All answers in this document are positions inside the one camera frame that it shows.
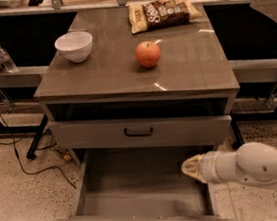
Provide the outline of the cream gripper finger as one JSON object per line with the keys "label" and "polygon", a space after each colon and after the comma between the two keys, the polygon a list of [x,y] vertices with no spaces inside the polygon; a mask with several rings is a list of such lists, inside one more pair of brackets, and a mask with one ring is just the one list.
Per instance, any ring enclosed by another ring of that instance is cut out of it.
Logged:
{"label": "cream gripper finger", "polygon": [[203,154],[198,154],[183,161],[181,164],[181,172],[184,175],[194,178],[195,180],[202,179],[203,175],[199,170],[200,161],[204,158]]}

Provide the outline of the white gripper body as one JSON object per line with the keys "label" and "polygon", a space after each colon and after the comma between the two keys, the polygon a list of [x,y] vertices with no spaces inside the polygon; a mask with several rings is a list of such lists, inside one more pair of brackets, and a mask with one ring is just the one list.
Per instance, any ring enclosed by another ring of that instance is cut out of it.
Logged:
{"label": "white gripper body", "polygon": [[234,152],[207,152],[199,160],[198,175],[204,183],[239,181],[242,171],[238,169]]}

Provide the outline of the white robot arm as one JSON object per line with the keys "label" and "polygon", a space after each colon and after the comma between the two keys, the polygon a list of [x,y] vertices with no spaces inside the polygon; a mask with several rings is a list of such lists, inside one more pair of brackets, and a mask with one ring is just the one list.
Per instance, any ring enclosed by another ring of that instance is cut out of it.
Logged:
{"label": "white robot arm", "polygon": [[235,182],[270,188],[277,185],[277,149],[247,142],[237,151],[208,151],[185,160],[181,172],[205,184]]}

